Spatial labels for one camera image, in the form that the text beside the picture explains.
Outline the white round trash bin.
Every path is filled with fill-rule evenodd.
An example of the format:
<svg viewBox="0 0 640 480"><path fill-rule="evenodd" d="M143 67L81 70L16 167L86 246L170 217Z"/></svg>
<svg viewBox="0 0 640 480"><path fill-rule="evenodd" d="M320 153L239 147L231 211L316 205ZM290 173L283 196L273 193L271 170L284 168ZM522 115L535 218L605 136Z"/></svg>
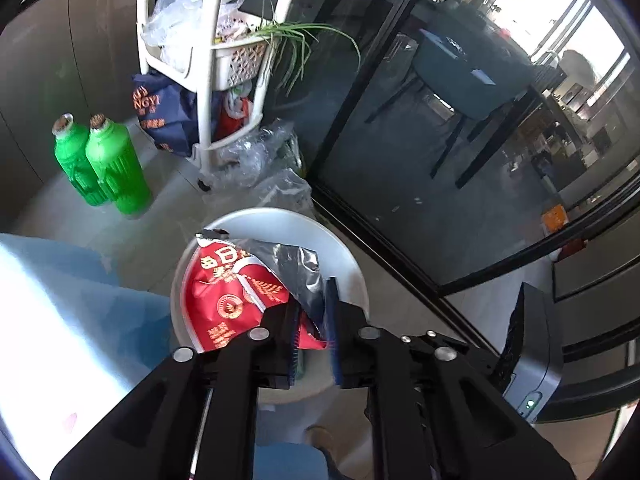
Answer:
<svg viewBox="0 0 640 480"><path fill-rule="evenodd" d="M261 404L287 404L334 384L329 294L367 310L369 296L348 248L317 221L279 208L232 212L186 246L171 285L171 322L180 344L202 353L224 348L262 322L265 310L292 304L296 350L290 386L262 389Z"/></svg>

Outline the red snack wrapper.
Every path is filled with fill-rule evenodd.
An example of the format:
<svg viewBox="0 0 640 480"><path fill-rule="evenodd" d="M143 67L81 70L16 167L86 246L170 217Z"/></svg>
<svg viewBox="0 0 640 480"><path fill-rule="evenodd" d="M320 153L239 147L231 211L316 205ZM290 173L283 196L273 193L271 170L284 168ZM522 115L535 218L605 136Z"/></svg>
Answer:
<svg viewBox="0 0 640 480"><path fill-rule="evenodd" d="M195 234L195 249L180 284L180 311L201 351L217 350L262 322L265 310L295 300L299 349L326 348L324 286L318 256L307 248L224 230Z"/></svg>

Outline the dark dining chair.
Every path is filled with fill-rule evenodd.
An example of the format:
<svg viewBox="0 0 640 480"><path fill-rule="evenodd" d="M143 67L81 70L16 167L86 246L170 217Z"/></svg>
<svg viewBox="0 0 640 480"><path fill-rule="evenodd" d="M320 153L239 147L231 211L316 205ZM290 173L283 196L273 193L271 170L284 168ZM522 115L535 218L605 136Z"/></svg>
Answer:
<svg viewBox="0 0 640 480"><path fill-rule="evenodd" d="M459 120L432 166L431 176L435 177L465 124L470 120L481 122L514 100L533 81L534 66L522 49L511 46L503 36L473 37L471 51L465 52L461 44L447 35L425 28L420 35L410 64L410 78L366 122L374 122L389 110L417 81L447 103Z"/></svg>

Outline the green spider plant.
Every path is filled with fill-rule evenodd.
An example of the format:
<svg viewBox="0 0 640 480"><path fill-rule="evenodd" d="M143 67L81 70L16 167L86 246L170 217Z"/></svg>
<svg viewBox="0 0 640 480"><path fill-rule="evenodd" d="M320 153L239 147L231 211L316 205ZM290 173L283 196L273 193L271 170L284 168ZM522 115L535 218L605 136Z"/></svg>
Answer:
<svg viewBox="0 0 640 480"><path fill-rule="evenodd" d="M260 70L256 79L254 92L261 86L266 86L268 76L285 63L284 73L280 76L277 90L284 89L289 96L296 84L305 79L306 66L314 54L314 45L320 44L322 35L333 35L346 40L357 59L356 70L360 70L362 54L356 39L340 28L328 23L315 22L276 22L263 18L257 26L248 26L245 39L263 41L266 44L265 66Z"/></svg>

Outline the light blue cartoon tablecloth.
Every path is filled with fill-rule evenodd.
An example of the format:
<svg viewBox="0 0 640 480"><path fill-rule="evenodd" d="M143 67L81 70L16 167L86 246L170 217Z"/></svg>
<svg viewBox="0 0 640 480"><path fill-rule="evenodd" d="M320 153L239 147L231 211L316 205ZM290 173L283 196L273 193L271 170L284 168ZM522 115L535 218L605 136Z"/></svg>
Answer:
<svg viewBox="0 0 640 480"><path fill-rule="evenodd" d="M1 428L38 479L165 359L169 299L92 249L1 237Z"/></svg>

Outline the navy shopping bag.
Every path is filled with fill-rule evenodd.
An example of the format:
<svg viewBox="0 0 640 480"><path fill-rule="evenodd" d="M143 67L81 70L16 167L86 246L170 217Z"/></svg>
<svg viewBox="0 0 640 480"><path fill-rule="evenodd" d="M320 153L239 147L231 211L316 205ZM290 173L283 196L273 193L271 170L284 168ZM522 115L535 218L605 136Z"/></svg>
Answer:
<svg viewBox="0 0 640 480"><path fill-rule="evenodd" d="M132 106L140 128L165 152L191 157L198 133L198 97L172 79L150 70L131 77Z"/></svg>

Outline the green plastic bottle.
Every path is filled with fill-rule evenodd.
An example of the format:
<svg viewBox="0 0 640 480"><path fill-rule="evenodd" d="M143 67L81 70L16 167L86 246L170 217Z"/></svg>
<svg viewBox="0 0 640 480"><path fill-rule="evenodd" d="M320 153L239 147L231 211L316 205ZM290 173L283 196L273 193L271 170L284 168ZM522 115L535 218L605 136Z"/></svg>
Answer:
<svg viewBox="0 0 640 480"><path fill-rule="evenodd" d="M152 202L134 144L125 125L104 114L89 122L86 156L101 190L125 216L137 216Z"/></svg>
<svg viewBox="0 0 640 480"><path fill-rule="evenodd" d="M108 203L110 200L100 187L86 155L89 129L78 124L72 114L65 113L54 122L52 134L55 159L72 187L90 206Z"/></svg>

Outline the clear plastic bags on rack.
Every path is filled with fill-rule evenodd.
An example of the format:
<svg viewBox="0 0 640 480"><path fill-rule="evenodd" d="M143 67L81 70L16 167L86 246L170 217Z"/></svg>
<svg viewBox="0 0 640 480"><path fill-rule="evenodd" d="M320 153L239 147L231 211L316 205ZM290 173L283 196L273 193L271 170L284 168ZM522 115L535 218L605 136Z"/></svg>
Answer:
<svg viewBox="0 0 640 480"><path fill-rule="evenodd" d="M191 64L192 44L203 24L204 0L156 0L153 13L142 26L147 47L160 50L160 59L180 74Z"/></svg>

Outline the white storage rack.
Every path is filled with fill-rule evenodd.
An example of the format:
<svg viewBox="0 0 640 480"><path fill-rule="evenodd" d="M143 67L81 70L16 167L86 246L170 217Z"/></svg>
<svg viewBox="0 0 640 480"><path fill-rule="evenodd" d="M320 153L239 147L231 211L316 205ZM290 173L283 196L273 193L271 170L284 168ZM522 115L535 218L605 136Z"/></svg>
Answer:
<svg viewBox="0 0 640 480"><path fill-rule="evenodd" d="M239 21L254 29L262 25L281 25L288 17L292 1L277 0L271 20L241 12ZM149 24L153 3L156 3L156 0L137 0L138 34L142 34L143 27ZM185 70L175 70L162 61L160 48L149 46L142 37L138 38L138 55L141 73L145 74L152 68L195 93L198 99L198 142L192 148L192 155L188 157L188 161L200 173L198 187L208 192L213 183L213 171L220 166L217 151L242 139L260 126L276 44L254 32L246 39L218 41L216 26L221 16L221 0L203 0L202 12L203 21L196 26L194 39L188 47L188 66ZM248 80L254 81L255 87L247 124L230 136L216 141L210 125L210 94L214 91L229 90Z"/></svg>

